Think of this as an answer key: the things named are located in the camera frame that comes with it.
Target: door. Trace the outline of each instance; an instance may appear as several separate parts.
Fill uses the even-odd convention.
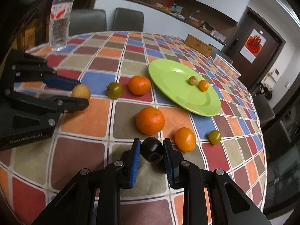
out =
[[[234,68],[236,68],[241,74],[238,79],[247,87],[248,90],[256,84],[260,76],[271,63],[281,41],[280,38],[277,38],[275,33],[274,35],[271,35],[254,18],[255,15],[250,12],[247,13],[245,18],[241,21],[241,25],[233,38],[233,43],[225,52],[225,54],[232,59],[232,65]],[[245,43],[248,41],[253,29],[265,39],[265,43],[260,52],[256,55],[254,61],[251,63],[240,52]]]

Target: colorful tablecloth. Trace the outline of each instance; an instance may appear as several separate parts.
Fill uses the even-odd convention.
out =
[[[79,79],[90,88],[92,97],[86,110],[61,115],[51,139],[0,152],[1,188],[10,207],[25,224],[31,224],[80,169],[102,169],[129,150],[134,138],[145,139],[134,121],[146,106],[160,109],[165,117],[165,126],[156,138],[174,141],[178,128],[192,129],[197,145],[192,152],[184,153],[185,159],[202,169],[222,168],[263,208],[265,149],[251,95],[239,81],[230,80],[212,60],[181,39],[104,32],[71,37],[67,47],[57,53],[52,53],[48,45],[30,52],[46,58],[58,75]],[[154,84],[146,95],[132,95],[127,87],[130,77],[148,77],[148,64],[157,58],[180,62],[201,73],[220,97],[220,113],[214,117],[190,113],[170,101]],[[117,100],[106,95],[106,86],[113,81],[124,86]],[[71,95],[40,82],[16,84],[15,90],[40,98]],[[216,146],[207,140],[207,133],[214,129],[223,136],[222,143]],[[121,190],[122,225],[181,225],[182,211],[183,190],[169,188],[164,167],[141,157],[134,189]]]

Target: red and white label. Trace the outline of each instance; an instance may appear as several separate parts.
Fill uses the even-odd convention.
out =
[[[72,11],[73,2],[65,2],[52,5],[50,19],[63,19],[69,16]]]

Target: black ball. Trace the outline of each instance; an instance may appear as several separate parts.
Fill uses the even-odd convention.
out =
[[[148,162],[160,162],[164,157],[164,148],[157,138],[148,137],[141,144],[141,154]]]

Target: green plate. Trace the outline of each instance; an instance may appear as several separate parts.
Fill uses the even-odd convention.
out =
[[[202,92],[198,85],[190,85],[188,79],[204,78],[191,68],[168,59],[157,59],[150,63],[149,74],[156,86],[172,101],[198,115],[212,117],[221,109],[221,102],[214,88]]]

